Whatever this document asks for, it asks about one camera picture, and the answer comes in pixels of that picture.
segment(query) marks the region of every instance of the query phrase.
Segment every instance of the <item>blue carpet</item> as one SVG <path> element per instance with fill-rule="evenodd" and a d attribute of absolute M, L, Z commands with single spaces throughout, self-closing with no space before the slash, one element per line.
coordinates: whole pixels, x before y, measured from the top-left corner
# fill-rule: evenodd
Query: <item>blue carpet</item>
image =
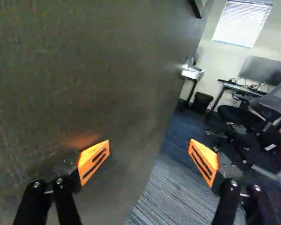
<path fill-rule="evenodd" d="M 207 126 L 195 113 L 173 115 L 150 180 L 124 225 L 211 224 L 219 199 L 188 155 L 191 138 L 206 146 L 214 146 L 205 135 L 209 126 L 220 130 L 222 125 L 212 121 Z M 281 192 L 277 184 L 258 174 L 248 176 L 246 182 L 257 182 L 266 188 L 281 224 Z M 241 209 L 235 224 L 245 225 Z"/>

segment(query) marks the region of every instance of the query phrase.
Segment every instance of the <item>window blinds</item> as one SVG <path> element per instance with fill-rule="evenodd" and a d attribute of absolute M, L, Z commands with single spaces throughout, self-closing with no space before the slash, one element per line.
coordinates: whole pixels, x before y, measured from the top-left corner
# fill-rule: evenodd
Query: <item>window blinds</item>
<path fill-rule="evenodd" d="M 228 0 L 212 40 L 253 48 L 272 4 Z"/>

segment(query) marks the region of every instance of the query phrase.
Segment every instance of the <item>trash can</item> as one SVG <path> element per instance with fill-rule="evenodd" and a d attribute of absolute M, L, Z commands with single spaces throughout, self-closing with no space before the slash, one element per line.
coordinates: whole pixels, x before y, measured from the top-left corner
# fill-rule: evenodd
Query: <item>trash can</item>
<path fill-rule="evenodd" d="M 195 99 L 191 105 L 191 110 L 200 114 L 204 114 L 213 99 L 214 97 L 212 97 L 211 95 L 197 92 L 195 94 Z"/>

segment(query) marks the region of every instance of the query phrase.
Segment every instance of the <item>white wall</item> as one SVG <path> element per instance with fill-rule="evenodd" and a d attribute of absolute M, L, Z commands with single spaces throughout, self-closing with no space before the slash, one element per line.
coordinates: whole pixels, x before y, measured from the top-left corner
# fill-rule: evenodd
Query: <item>white wall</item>
<path fill-rule="evenodd" d="M 195 91 L 212 95 L 216 99 L 222 89 L 222 84 L 217 79 L 228 80 L 231 77 L 238 77 L 244 60 L 250 55 L 281 61 L 281 0 L 272 0 L 272 3 L 273 8 L 255 46 L 252 49 L 247 49 L 211 41 L 225 5 L 223 0 L 214 0 L 198 47 L 200 58 L 197 66 L 206 72 Z M 191 81 L 185 82 L 181 98 L 187 98 L 191 86 Z M 231 94 L 226 92 L 218 105 L 233 105 L 234 103 Z"/>

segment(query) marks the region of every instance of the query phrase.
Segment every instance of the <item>computer monitor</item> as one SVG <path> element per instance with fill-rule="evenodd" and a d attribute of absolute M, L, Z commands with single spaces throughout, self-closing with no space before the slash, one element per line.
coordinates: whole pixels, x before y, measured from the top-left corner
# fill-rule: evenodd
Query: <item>computer monitor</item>
<path fill-rule="evenodd" d="M 239 76 L 277 86 L 281 82 L 281 62 L 250 56 L 244 62 Z"/>

